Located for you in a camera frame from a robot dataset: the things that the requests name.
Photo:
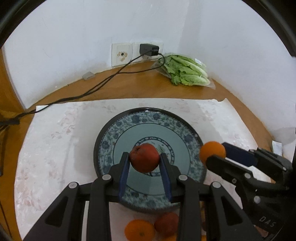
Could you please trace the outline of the bagged green lettuce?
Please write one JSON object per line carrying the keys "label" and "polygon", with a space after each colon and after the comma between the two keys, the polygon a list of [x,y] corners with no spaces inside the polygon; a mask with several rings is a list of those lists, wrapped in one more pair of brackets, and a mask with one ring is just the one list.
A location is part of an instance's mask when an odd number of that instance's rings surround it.
{"label": "bagged green lettuce", "polygon": [[179,54],[166,54],[164,58],[160,57],[153,63],[152,69],[169,78],[173,85],[216,88],[208,76],[206,65],[198,59]]}

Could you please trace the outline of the white paper packet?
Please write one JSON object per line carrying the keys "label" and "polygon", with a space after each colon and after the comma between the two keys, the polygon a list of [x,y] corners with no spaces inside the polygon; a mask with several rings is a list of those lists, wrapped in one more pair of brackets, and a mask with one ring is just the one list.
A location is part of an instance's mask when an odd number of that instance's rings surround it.
{"label": "white paper packet", "polygon": [[272,151],[274,154],[282,156],[282,143],[272,141]]}

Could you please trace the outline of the small grey block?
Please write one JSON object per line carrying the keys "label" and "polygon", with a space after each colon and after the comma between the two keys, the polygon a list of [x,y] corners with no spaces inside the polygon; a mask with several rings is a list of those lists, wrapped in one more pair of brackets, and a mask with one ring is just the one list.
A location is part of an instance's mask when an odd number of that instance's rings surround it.
{"label": "small grey block", "polygon": [[87,72],[87,73],[85,73],[83,76],[82,76],[82,78],[84,79],[84,80],[90,80],[90,79],[92,79],[92,78],[94,78],[95,77],[95,74],[94,73],[92,73],[92,72]]}

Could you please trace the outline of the red apple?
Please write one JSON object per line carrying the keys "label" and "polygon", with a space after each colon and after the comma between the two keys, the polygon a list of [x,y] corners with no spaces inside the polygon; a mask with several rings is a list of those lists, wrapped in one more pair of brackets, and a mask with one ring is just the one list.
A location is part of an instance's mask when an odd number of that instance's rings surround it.
{"label": "red apple", "polygon": [[154,228],[160,237],[170,237],[178,230],[179,216],[174,212],[167,212],[159,216],[154,222]]}
{"label": "red apple", "polygon": [[152,172],[160,160],[157,149],[149,143],[134,147],[129,153],[129,158],[133,168],[140,173]]}

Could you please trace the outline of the large front orange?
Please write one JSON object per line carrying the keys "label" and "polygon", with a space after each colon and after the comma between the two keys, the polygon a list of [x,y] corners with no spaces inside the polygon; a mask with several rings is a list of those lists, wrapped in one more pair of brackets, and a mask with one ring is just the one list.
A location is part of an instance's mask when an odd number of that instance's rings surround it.
{"label": "large front orange", "polygon": [[207,159],[213,155],[221,158],[225,158],[226,157],[225,147],[219,142],[210,141],[205,143],[199,151],[199,158],[200,158],[200,161],[203,163],[203,165],[206,165]]}

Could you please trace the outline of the white wall outlet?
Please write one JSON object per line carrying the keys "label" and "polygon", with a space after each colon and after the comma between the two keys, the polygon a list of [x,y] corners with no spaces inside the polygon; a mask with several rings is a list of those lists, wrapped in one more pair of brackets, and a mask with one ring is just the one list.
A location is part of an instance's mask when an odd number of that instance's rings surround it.
{"label": "white wall outlet", "polygon": [[[140,52],[139,52],[140,44],[156,45],[159,47],[159,52],[160,53],[163,52],[163,47],[164,47],[163,42],[134,42],[133,43],[133,53],[132,53],[133,59],[140,56]],[[152,61],[152,60],[155,60],[158,58],[159,58],[159,55],[158,56],[144,56],[144,57],[138,58],[137,60],[135,60],[135,62]]]}

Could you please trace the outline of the pink floral tablecloth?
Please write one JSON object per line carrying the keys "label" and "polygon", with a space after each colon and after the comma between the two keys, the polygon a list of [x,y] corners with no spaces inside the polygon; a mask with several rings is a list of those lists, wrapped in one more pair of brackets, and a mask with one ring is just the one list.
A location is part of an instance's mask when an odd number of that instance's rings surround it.
{"label": "pink floral tablecloth", "polygon": [[201,145],[210,141],[257,148],[228,100],[135,98],[40,106],[18,156],[14,196],[20,236],[71,182],[93,182],[143,143],[165,153],[182,174],[205,184],[220,182],[240,202],[234,185],[199,160]]}

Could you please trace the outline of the white wall socket plate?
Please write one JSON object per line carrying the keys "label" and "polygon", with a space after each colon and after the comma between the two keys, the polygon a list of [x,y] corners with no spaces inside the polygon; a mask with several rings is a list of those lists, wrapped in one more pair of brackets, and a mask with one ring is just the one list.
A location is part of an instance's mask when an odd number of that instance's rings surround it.
{"label": "white wall socket plate", "polygon": [[133,43],[112,43],[111,66],[117,67],[127,64],[132,59]]}

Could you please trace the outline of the blue white patterned plate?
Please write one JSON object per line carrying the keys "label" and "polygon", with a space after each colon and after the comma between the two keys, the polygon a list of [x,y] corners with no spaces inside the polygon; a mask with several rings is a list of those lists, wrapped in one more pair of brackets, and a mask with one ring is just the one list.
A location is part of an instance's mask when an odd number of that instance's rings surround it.
{"label": "blue white patterned plate", "polygon": [[181,174],[202,183],[206,169],[199,159],[203,142],[181,117],[158,108],[134,108],[112,118],[100,131],[94,146],[97,176],[108,174],[127,152],[132,159],[122,204],[141,212],[175,207],[165,196],[159,169],[165,154]]}

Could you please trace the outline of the black power adapter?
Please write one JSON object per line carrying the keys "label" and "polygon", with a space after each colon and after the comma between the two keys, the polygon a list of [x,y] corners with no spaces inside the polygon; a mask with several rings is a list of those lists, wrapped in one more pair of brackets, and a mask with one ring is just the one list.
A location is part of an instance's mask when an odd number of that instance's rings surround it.
{"label": "black power adapter", "polygon": [[159,46],[153,44],[140,44],[139,53],[141,56],[158,56]]}

